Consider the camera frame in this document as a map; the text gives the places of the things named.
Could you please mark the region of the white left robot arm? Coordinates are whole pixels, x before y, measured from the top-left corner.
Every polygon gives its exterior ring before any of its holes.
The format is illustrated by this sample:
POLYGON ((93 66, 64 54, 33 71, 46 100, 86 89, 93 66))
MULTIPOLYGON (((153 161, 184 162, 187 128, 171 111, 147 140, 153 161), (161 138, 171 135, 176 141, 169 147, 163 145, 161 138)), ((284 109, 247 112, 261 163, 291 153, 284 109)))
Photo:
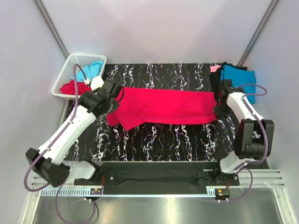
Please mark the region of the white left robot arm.
POLYGON ((101 179, 100 166, 92 161, 65 161, 64 157, 83 131, 98 117, 107 115, 117 109, 123 98, 122 85, 111 79, 102 85, 95 80, 92 91, 83 93, 75 100, 70 116, 58 130, 38 149, 30 148, 26 158, 33 170, 47 185, 59 187, 67 180, 83 179, 95 185, 101 179))

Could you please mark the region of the red t-shirt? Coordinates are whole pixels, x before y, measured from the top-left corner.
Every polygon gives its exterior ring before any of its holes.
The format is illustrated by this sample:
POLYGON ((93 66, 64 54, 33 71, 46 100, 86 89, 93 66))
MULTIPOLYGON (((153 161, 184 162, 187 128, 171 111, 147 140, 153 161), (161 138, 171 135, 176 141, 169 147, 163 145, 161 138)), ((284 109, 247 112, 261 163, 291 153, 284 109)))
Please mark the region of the red t-shirt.
POLYGON ((202 125, 216 120, 212 92, 126 87, 119 104, 107 116, 108 125, 120 124, 127 131, 143 123, 202 125))

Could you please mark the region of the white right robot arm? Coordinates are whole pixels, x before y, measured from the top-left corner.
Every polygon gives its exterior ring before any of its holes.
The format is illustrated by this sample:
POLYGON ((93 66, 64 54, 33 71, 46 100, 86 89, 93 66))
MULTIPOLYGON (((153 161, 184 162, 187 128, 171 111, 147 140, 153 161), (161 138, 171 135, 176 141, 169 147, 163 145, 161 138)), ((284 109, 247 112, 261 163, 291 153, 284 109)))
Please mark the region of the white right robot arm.
POLYGON ((233 143, 233 152, 217 162, 212 171, 213 182, 223 185, 248 164, 259 165, 270 155, 274 122, 264 119, 248 100, 243 86, 233 87, 230 79, 218 83, 218 103, 213 108, 216 118, 232 112, 239 121, 233 143))

